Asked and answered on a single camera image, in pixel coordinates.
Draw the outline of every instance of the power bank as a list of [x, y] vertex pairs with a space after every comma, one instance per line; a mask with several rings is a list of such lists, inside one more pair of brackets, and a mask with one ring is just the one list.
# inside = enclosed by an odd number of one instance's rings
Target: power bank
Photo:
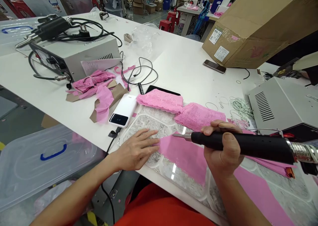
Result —
[[108, 122], [121, 128], [127, 128], [133, 111], [137, 106], [136, 98], [136, 96], [128, 93], [124, 94]]

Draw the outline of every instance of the black phone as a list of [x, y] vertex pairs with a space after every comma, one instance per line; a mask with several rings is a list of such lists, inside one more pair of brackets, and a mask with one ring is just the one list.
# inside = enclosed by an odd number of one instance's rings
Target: black phone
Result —
[[150, 92], [151, 90], [154, 90], [154, 89], [158, 89], [160, 91], [163, 91], [163, 92], [167, 92], [167, 93], [171, 93], [171, 94], [174, 94], [174, 95], [177, 95], [177, 96], [180, 96], [181, 94], [179, 93], [175, 93], [175, 92], [172, 92], [172, 91], [169, 91], [169, 90], [166, 90], [164, 88], [159, 88], [159, 87], [156, 87], [154, 85], [150, 85], [146, 91], [146, 93]]
[[204, 61], [203, 65], [205, 65], [206, 67], [209, 67], [210, 69], [213, 69], [221, 74], [224, 74], [225, 71], [226, 71], [226, 68], [219, 65], [219, 64], [216, 64], [210, 60], [206, 60]]

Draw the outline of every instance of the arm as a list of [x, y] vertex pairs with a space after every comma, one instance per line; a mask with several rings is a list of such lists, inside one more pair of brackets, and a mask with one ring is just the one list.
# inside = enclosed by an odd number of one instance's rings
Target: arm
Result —
[[[211, 122], [211, 126], [203, 127], [201, 132], [209, 136], [213, 131], [221, 131], [219, 126], [238, 128], [234, 124], [216, 120]], [[241, 133], [239, 129], [231, 131]], [[222, 142], [223, 151], [204, 147], [204, 157], [219, 189], [230, 225], [271, 226], [234, 176], [235, 169], [244, 158], [240, 155], [239, 143], [229, 132], [223, 134]]]
[[148, 139], [157, 132], [148, 132], [148, 129], [138, 131], [117, 151], [109, 154], [53, 200], [30, 226], [73, 225], [82, 215], [99, 186], [108, 177], [119, 170], [139, 170], [149, 156], [159, 149], [159, 146], [145, 148], [159, 142], [159, 139]]

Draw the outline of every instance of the ventilation grille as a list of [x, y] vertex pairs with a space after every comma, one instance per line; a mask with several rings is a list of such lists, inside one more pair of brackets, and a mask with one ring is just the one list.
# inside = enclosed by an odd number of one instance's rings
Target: ventilation grille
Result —
[[108, 54], [108, 55], [105, 55], [99, 59], [112, 59], [113, 58], [113, 54]]
[[264, 92], [260, 92], [255, 95], [258, 110], [261, 114], [263, 122], [274, 119], [272, 110], [267, 102]]

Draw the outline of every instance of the heat gun handle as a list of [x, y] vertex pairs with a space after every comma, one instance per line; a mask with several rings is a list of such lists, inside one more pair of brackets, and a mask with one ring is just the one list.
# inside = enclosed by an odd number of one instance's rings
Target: heat gun handle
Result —
[[[293, 151], [284, 138], [240, 133], [233, 133], [233, 135], [240, 145], [242, 155], [286, 164], [295, 162]], [[193, 132], [191, 140], [193, 143], [205, 145], [211, 149], [223, 150], [222, 136], [223, 133], [220, 132], [213, 132], [210, 136]]]

